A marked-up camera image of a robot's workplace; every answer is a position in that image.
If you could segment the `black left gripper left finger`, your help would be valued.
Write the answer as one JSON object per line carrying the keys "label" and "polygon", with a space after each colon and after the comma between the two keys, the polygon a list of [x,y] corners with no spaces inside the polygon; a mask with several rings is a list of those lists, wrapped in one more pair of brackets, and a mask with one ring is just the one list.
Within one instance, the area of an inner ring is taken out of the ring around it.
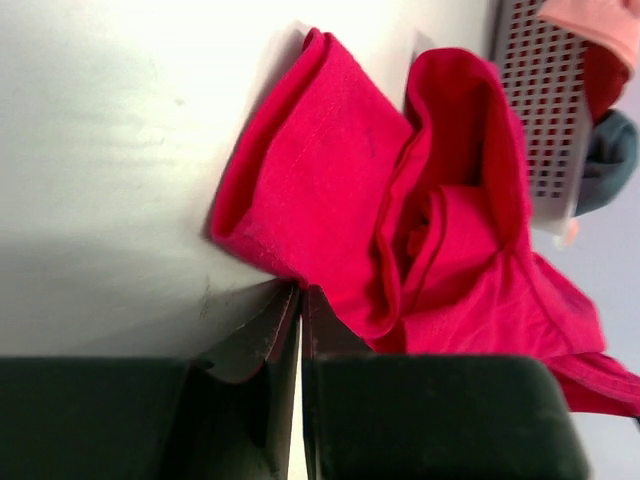
{"label": "black left gripper left finger", "polygon": [[3,357],[5,479],[283,479],[299,290],[192,359]]}

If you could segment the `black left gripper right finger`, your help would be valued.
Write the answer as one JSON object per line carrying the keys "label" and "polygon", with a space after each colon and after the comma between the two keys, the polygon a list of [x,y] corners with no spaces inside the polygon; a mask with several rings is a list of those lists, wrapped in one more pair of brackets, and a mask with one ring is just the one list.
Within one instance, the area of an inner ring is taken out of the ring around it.
{"label": "black left gripper right finger", "polygon": [[324,292],[302,300],[312,479],[587,479],[560,388],[522,356],[378,354]]}

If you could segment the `crimson red t shirt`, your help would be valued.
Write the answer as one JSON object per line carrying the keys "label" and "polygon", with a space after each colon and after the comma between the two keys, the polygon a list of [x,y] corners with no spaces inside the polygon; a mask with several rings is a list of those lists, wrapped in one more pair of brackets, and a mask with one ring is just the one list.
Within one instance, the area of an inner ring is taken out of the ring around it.
{"label": "crimson red t shirt", "polygon": [[459,48],[413,62],[399,112],[329,33],[242,133],[210,231],[270,274],[323,289],[374,350],[543,362],[577,412],[635,417],[592,301],[531,245],[525,140],[495,66]]}

